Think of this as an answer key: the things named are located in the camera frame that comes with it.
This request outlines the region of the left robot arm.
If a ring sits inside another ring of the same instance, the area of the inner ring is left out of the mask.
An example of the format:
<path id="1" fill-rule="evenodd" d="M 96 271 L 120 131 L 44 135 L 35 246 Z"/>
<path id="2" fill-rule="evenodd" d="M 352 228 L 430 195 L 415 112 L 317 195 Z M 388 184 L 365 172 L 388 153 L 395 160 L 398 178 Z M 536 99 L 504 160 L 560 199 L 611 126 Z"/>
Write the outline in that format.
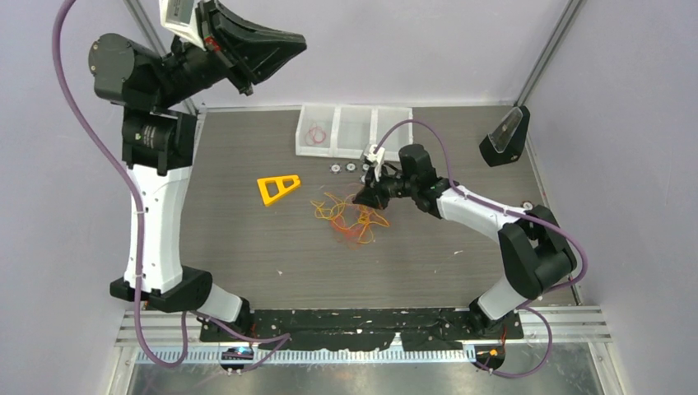
<path id="1" fill-rule="evenodd" d="M 198 118 L 176 105 L 224 80 L 251 95 L 307 42 L 247 21 L 218 1 L 162 1 L 159 8 L 161 25 L 174 36 L 167 54 L 105 34 L 88 58 L 97 96 L 123 108 L 119 167 L 135 190 L 128 265 L 109 292 L 164 313 L 216 318 L 230 339 L 241 341 L 253 327 L 249 302 L 180 260 Z"/>

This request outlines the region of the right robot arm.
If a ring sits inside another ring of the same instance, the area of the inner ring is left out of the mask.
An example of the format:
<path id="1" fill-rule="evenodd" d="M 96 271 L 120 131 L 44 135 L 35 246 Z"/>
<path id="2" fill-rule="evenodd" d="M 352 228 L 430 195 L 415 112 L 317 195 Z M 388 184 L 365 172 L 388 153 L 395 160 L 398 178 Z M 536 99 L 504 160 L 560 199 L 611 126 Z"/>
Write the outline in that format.
<path id="1" fill-rule="evenodd" d="M 368 166 L 355 204 L 387 208 L 393 198 L 409 198 L 435 218 L 465 225 L 492 239 L 500 248 L 504 273 L 478 296 L 465 314 L 468 327 L 479 337 L 492 337 L 503 319 L 521 305 L 535 300 L 577 268 L 577 260 L 563 235 L 555 232 L 556 218 L 544 206 L 530 210 L 501 206 L 440 177 L 421 144 L 402 147 L 400 165 L 384 161 L 384 149 L 366 148 Z"/>

